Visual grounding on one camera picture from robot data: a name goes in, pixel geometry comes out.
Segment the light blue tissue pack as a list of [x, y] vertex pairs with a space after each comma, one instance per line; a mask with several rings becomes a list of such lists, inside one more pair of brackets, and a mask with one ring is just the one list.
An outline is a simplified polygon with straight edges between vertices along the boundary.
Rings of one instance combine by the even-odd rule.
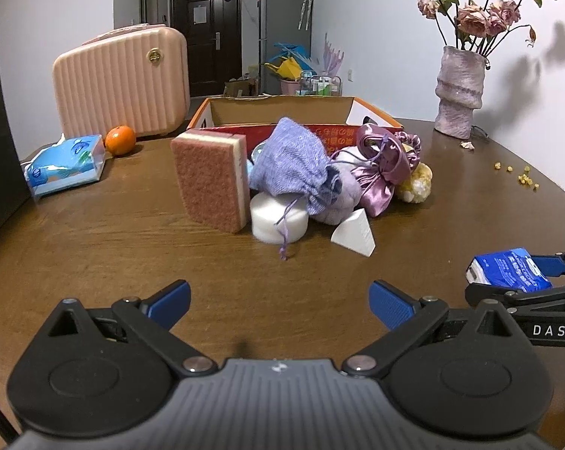
[[65, 139], [41, 149], [23, 169], [33, 197], [98, 182], [105, 164], [101, 135]]

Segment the orange fruit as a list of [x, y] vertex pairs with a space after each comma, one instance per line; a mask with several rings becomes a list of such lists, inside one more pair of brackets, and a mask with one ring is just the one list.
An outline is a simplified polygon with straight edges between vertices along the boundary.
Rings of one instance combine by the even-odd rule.
[[125, 156], [136, 146], [136, 133], [127, 126], [112, 128], [104, 137], [104, 147], [112, 156]]

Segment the pink textured vase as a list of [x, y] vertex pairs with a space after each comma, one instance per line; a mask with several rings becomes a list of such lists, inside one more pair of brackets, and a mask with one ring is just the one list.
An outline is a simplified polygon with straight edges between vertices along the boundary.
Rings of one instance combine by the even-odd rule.
[[474, 111], [483, 106], [487, 59], [482, 55], [445, 46], [437, 76], [439, 98], [435, 130], [462, 141], [471, 137]]

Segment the yellow white plush toy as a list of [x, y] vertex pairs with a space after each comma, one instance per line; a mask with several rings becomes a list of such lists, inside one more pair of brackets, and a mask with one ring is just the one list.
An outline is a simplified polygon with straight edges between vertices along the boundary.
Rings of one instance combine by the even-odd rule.
[[425, 202], [432, 191], [433, 172], [420, 160], [411, 166], [411, 175], [395, 187], [394, 195], [398, 200], [410, 204]]

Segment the blue handkerchief tissue pack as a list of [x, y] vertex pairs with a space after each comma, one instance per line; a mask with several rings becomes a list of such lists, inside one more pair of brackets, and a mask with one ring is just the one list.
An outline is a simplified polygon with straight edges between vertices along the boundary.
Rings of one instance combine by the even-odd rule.
[[523, 248], [475, 256], [466, 268], [465, 277], [470, 284], [477, 282], [526, 293], [552, 288], [551, 281]]

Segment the white round sponge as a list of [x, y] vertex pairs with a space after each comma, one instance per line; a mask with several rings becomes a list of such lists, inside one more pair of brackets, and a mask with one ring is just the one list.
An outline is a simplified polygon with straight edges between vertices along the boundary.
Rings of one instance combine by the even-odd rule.
[[308, 229], [307, 201], [300, 194], [260, 192], [250, 201], [250, 213], [253, 236], [266, 244], [298, 242]]

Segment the orange cardboard box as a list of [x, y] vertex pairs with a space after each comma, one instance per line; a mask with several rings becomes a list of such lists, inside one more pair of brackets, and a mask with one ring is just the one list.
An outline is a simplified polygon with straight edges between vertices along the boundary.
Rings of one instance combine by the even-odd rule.
[[209, 97], [189, 127], [245, 135], [251, 152], [284, 117], [311, 130], [329, 153], [354, 145], [358, 127], [366, 123], [391, 132], [402, 129], [389, 114], [354, 96]]

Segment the purple satin scrunchie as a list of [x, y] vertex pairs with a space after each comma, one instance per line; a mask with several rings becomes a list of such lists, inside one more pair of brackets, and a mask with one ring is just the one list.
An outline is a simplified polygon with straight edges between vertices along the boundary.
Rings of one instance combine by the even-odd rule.
[[405, 131], [396, 132], [395, 137], [400, 141], [413, 171], [421, 161], [422, 140], [418, 135]]

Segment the pink ribbed suitcase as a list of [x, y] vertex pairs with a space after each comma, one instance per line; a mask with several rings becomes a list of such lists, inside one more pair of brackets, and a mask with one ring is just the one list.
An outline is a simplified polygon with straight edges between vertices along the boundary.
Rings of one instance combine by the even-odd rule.
[[58, 56], [51, 74], [67, 138], [121, 125], [139, 137], [164, 135], [189, 111], [187, 40], [165, 24], [111, 30]]

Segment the light purple plush cloth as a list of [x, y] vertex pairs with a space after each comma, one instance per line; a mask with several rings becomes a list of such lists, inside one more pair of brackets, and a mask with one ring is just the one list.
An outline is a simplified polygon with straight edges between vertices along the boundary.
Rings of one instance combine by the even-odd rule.
[[353, 166], [341, 163], [335, 166], [339, 171], [341, 190], [330, 206], [318, 214], [312, 215], [316, 222], [326, 225], [339, 225], [349, 218], [362, 198], [362, 187], [352, 173]]

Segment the yellow crumbs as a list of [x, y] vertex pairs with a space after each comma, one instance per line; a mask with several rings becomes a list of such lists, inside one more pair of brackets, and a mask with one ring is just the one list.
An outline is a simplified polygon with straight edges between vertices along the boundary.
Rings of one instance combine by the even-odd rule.
[[517, 171], [514, 166], [504, 165], [501, 162], [496, 162], [493, 164], [493, 169], [495, 171], [504, 171], [507, 174], [512, 174], [516, 177], [516, 181], [522, 187], [531, 189], [532, 191], [538, 191], [540, 189], [540, 184], [535, 182], [531, 178], [531, 166], [525, 165], [519, 171]]

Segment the white triangular sponge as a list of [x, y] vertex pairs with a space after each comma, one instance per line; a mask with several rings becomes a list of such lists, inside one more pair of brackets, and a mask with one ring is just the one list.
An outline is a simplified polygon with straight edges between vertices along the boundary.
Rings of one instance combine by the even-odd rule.
[[364, 208], [355, 210], [334, 230], [331, 242], [365, 257], [370, 257], [376, 243]]

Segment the lavender knit drawstring pouch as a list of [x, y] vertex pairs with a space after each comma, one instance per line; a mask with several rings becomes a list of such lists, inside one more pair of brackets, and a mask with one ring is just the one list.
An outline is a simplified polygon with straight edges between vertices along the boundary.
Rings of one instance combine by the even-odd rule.
[[[306, 127], [281, 118], [249, 175], [249, 187], [271, 196], [300, 194], [307, 212], [317, 215], [336, 199], [341, 190], [339, 171], [332, 165], [322, 141]], [[288, 244], [279, 249], [288, 258]]]

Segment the dark entrance door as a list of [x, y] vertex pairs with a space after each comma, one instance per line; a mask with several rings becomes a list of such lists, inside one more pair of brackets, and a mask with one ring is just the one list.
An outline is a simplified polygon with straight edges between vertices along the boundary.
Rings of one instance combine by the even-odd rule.
[[241, 0], [169, 0], [169, 16], [187, 40], [191, 96], [223, 93], [243, 73]]

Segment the pink scouring sponge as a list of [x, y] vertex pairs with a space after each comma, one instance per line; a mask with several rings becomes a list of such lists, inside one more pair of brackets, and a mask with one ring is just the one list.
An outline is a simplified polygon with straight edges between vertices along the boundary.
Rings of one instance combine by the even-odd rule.
[[225, 233], [242, 231], [250, 216], [245, 136], [192, 129], [174, 138], [171, 150], [189, 218]]

